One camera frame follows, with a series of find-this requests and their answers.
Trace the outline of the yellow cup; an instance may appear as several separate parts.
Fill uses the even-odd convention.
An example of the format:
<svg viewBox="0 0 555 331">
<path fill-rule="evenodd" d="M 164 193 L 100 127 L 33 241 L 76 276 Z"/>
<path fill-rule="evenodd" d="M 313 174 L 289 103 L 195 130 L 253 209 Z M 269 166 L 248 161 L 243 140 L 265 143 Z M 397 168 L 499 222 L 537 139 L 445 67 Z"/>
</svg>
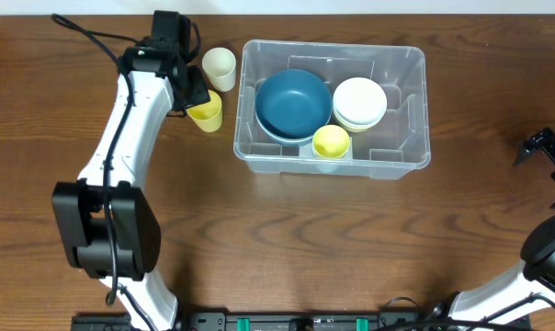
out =
<svg viewBox="0 0 555 331">
<path fill-rule="evenodd" d="M 214 91 L 209 90 L 210 101 L 187 109 L 188 116 L 204 132 L 215 132 L 222 125 L 222 101 Z"/>
<path fill-rule="evenodd" d="M 326 125 L 314 133 L 312 144 L 349 144 L 351 139 L 346 130 L 337 125 Z"/>
</svg>

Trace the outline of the cream plastic cup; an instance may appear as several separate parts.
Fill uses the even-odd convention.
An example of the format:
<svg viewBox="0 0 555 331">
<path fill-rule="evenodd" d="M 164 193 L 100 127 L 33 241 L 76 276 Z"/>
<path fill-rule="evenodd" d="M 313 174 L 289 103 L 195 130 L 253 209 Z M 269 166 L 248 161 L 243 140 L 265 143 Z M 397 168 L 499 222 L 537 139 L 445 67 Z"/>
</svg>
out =
<svg viewBox="0 0 555 331">
<path fill-rule="evenodd" d="M 220 92 L 232 90 L 236 83 L 236 57 L 228 49 L 217 47 L 207 51 L 202 67 L 210 82 Z"/>
</svg>

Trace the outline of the large dark blue bowl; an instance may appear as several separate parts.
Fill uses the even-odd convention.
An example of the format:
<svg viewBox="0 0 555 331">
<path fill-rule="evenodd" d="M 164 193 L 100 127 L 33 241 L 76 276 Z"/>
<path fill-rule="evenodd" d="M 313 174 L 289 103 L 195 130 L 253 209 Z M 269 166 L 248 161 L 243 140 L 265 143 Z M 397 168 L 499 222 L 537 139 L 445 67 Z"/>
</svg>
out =
<svg viewBox="0 0 555 331">
<path fill-rule="evenodd" d="M 281 145 L 301 146 L 301 145 L 310 143 L 311 140 L 312 140 L 312 135 L 307 136 L 307 137 L 303 137 L 303 138 L 299 138 L 299 139 L 290 139 L 290 138 L 280 137 L 280 136 L 272 133 L 260 121 L 258 121 L 258 126 L 272 141 L 274 141 L 275 143 L 279 143 Z"/>
</svg>

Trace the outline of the grey small bowl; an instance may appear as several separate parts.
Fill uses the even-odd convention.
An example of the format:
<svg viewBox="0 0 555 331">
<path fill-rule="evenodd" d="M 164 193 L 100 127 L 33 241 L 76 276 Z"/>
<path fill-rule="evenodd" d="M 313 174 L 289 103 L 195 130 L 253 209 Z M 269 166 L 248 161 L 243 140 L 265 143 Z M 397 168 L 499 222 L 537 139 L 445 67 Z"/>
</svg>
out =
<svg viewBox="0 0 555 331">
<path fill-rule="evenodd" d="M 337 108 L 333 108 L 333 113 L 334 113 L 335 117 L 337 118 L 337 120 L 341 121 L 346 126 L 353 127 L 353 128 L 364 128 L 364 127 L 368 128 L 368 127 L 375 126 L 376 124 L 378 124 L 383 119 L 383 116 L 385 115 L 385 112 L 386 111 L 384 110 L 378 118 L 376 118 L 375 120 L 373 120 L 373 121 L 371 121 L 367 124 L 357 124 L 357 123 L 351 122 L 349 120 L 346 120 Z"/>
</svg>

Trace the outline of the yellow small bowl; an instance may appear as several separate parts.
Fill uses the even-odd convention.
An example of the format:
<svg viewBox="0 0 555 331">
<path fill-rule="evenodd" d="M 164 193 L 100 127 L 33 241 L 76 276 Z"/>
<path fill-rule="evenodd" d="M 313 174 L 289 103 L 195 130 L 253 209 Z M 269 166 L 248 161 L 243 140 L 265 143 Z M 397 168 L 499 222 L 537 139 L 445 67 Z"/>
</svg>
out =
<svg viewBox="0 0 555 331">
<path fill-rule="evenodd" d="M 350 132 L 363 132 L 363 131 L 367 131 L 370 128 L 374 127 L 375 125 L 377 125 L 379 123 L 378 120 L 375 120 L 371 123 L 368 124 L 361 124 L 361 125 L 356 125 L 353 123 L 350 123 L 346 120 L 344 120 L 343 118 L 341 118 L 339 116 L 338 113 L 334 114 L 334 118 L 336 119 L 336 122 L 342 127 L 344 128 L 346 131 L 350 131 Z"/>
</svg>

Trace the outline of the white small bowl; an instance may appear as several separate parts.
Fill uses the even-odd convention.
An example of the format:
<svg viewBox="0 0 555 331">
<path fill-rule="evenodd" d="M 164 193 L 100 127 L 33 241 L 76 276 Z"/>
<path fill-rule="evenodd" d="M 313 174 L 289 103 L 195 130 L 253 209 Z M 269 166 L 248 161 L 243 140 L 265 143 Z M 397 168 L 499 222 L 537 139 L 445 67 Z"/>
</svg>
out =
<svg viewBox="0 0 555 331">
<path fill-rule="evenodd" d="M 346 120 L 367 124 L 386 111 L 388 99 L 378 83 L 364 77 L 353 77 L 335 89 L 333 104 Z"/>
</svg>

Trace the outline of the light blue plastic cup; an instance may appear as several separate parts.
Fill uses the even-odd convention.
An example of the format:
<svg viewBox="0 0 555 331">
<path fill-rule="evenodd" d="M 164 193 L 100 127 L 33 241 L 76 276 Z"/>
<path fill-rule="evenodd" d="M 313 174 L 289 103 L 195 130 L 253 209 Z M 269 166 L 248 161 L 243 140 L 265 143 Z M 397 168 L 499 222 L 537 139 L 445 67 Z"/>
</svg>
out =
<svg viewBox="0 0 555 331">
<path fill-rule="evenodd" d="M 345 159 L 350 148 L 349 144 L 316 144 L 312 145 L 315 157 L 320 160 L 317 168 L 323 173 L 333 173 L 339 168 L 333 160 Z"/>
</svg>

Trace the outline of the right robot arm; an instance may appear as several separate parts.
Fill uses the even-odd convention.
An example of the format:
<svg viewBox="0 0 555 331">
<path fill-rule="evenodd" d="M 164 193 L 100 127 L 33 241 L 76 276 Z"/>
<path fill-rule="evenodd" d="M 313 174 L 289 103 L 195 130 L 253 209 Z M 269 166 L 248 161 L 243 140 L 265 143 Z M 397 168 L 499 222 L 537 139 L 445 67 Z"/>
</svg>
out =
<svg viewBox="0 0 555 331">
<path fill-rule="evenodd" d="M 555 165 L 555 131 L 546 127 L 518 146 L 514 165 L 541 151 Z M 550 174 L 555 182 L 555 171 Z M 536 311 L 555 309 L 555 215 L 540 223 L 523 243 L 520 261 L 490 282 L 458 292 L 439 314 L 466 322 L 458 330 L 511 326 Z"/>
</svg>

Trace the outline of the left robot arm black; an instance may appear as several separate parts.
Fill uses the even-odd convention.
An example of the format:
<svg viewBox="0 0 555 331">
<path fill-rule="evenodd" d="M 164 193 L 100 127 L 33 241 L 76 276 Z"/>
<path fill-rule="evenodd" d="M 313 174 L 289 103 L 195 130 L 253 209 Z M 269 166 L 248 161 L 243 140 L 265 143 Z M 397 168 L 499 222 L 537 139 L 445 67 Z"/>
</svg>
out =
<svg viewBox="0 0 555 331">
<path fill-rule="evenodd" d="M 149 36 L 120 56 L 116 100 L 100 143 L 74 182 L 59 182 L 51 205 L 68 263 L 107 285 L 107 305 L 125 314 L 78 314 L 73 330 L 179 330 L 179 301 L 156 267 L 161 227 L 144 196 L 159 130 L 168 117 L 210 101 L 193 64 L 198 26 L 157 10 Z"/>
</svg>

